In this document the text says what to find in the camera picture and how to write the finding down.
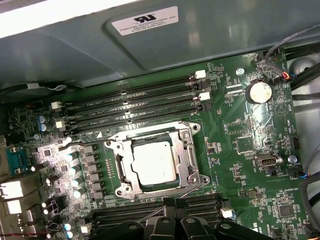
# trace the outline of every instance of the motherboard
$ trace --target motherboard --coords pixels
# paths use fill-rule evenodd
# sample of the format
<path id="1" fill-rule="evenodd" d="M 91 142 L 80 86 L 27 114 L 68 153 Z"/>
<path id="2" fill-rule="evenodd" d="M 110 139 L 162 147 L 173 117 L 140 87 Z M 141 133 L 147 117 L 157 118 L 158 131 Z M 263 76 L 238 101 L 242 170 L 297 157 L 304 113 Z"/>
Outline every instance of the motherboard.
<path id="1" fill-rule="evenodd" d="M 263 56 L 212 60 L 6 109 L 10 181 L 34 183 L 18 196 L 5 193 L 21 231 L 87 239 L 142 219 L 171 197 L 184 198 L 188 215 L 210 226 L 229 219 L 276 239 L 305 239 L 290 84 Z M 282 50 L 271 60 L 286 69 Z M 32 204 L 12 207 L 12 199 L 30 195 Z"/>

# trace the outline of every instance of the sticker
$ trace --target sticker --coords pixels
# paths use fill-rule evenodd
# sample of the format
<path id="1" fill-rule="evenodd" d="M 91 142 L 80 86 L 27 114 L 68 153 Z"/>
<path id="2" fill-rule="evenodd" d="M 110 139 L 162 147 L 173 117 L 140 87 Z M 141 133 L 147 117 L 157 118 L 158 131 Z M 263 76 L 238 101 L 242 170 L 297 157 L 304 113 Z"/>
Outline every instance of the sticker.
<path id="1" fill-rule="evenodd" d="M 111 24 L 122 36 L 125 36 L 169 24 L 174 24 L 178 21 L 178 7 L 172 6 L 119 21 L 114 21 Z"/>

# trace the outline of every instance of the metal socket frame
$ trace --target metal socket frame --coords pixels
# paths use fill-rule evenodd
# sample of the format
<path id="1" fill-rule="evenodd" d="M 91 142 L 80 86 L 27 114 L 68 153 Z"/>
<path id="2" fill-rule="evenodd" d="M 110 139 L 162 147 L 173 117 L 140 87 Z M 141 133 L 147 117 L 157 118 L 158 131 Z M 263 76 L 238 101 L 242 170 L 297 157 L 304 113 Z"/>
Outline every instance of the metal socket frame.
<path id="1" fill-rule="evenodd" d="M 115 194 L 120 198 L 139 200 L 171 195 L 185 194 L 193 189 L 200 189 L 210 183 L 210 178 L 199 173 L 193 135 L 201 129 L 194 122 L 175 121 L 148 127 L 118 132 L 110 137 L 104 145 L 112 149 L 116 159 L 116 167 L 121 186 Z M 139 176 L 132 170 L 135 161 L 133 141 L 169 136 L 172 142 L 171 152 L 175 169 L 179 175 L 179 187 L 158 191 L 143 192 Z"/>

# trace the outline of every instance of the ul logo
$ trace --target ul logo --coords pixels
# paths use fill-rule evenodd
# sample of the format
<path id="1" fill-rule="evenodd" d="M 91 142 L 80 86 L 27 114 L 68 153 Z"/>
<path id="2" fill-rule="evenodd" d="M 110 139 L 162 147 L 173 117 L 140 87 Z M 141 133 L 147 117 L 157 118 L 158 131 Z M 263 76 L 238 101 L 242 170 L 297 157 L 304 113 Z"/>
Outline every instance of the ul logo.
<path id="1" fill-rule="evenodd" d="M 149 14 L 149 15 L 146 15 L 146 16 L 137 17 L 134 20 L 136 20 L 137 22 L 140 22 L 141 24 L 143 24 L 144 22 L 149 22 L 149 21 L 152 21 L 152 20 L 156 20 L 156 18 L 155 18 L 155 16 Z"/>

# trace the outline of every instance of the cpu socket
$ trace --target cpu socket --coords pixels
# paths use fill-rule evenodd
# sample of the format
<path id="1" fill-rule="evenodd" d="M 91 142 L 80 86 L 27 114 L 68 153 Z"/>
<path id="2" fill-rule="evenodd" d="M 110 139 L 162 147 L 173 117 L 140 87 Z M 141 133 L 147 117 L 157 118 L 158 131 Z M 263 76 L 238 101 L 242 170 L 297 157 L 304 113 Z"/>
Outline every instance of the cpu socket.
<path id="1" fill-rule="evenodd" d="M 104 145 L 114 152 L 120 198 L 139 200 L 180 195 L 204 187 L 193 135 L 198 123 L 175 121 L 118 132 Z"/>

